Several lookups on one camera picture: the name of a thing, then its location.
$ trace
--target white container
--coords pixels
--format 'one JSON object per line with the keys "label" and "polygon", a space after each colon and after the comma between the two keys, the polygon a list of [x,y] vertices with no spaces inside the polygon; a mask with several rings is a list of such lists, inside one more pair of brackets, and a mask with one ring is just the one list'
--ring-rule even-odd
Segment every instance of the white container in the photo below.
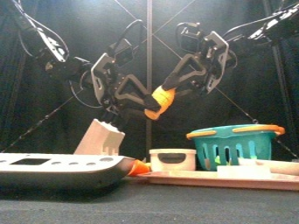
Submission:
{"label": "white container", "polygon": [[156,149],[149,150],[152,172],[195,171],[196,150]]}

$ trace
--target table surface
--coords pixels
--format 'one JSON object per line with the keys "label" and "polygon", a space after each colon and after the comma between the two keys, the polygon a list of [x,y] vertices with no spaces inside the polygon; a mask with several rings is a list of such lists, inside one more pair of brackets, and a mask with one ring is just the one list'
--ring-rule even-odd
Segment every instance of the table surface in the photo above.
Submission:
{"label": "table surface", "polygon": [[1,189],[5,223],[299,223],[299,192],[155,185],[123,178],[97,191]]}

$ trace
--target wooden tray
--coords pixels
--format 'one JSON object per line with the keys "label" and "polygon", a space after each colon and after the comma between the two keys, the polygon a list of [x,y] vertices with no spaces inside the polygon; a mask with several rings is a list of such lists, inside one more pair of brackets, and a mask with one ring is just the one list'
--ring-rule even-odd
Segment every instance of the wooden tray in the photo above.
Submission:
{"label": "wooden tray", "polygon": [[153,184],[299,191],[299,176],[275,173],[267,179],[219,178],[215,171],[152,171],[137,176]]}

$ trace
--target black curtain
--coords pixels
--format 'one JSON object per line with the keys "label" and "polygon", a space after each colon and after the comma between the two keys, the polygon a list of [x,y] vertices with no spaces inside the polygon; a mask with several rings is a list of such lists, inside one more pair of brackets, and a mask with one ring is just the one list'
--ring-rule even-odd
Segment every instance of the black curtain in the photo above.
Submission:
{"label": "black curtain", "polygon": [[[22,0],[21,2],[28,14],[61,36],[70,55],[90,62],[97,60],[108,46],[117,41],[119,35],[135,18],[143,19],[145,26],[148,11],[145,0],[58,2]],[[153,88],[161,85],[179,62],[173,52],[183,56],[173,36],[175,26],[180,22],[200,22],[207,34],[215,31],[221,35],[229,28],[264,16],[261,0],[153,1]],[[70,91],[68,83],[50,79],[36,61],[24,57],[13,21],[4,11],[0,18],[1,148],[4,149],[70,98]],[[297,114],[295,48],[297,49],[295,40],[284,42],[288,96],[295,105],[292,115]],[[121,71],[124,74],[135,74],[144,85],[145,50],[144,42],[135,60]],[[285,131],[289,130],[271,48],[239,60],[237,68],[225,73],[219,90],[221,92],[213,90],[208,95],[188,94],[176,99],[159,121],[153,122],[153,148],[193,148],[193,143],[185,139],[185,134],[192,130],[251,123],[227,97],[260,123],[273,123],[285,127]],[[92,91],[85,91],[80,97],[90,104],[96,103]],[[92,119],[100,119],[101,115],[101,110],[86,108],[72,100],[6,152],[72,153]],[[131,119],[124,132],[125,140],[121,143],[120,154],[135,158],[145,157],[145,121]],[[297,153],[295,141],[287,133],[281,139]],[[275,145],[273,159],[289,158],[289,153]]]}

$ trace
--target plastic basket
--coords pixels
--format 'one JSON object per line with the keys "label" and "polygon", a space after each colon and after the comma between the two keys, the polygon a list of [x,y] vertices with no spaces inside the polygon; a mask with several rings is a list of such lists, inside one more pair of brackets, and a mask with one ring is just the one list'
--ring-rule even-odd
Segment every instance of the plastic basket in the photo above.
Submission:
{"label": "plastic basket", "polygon": [[195,142],[200,166],[216,171],[217,165],[239,165],[239,158],[271,159],[271,141],[285,133],[276,125],[251,124],[197,129],[187,134]]}

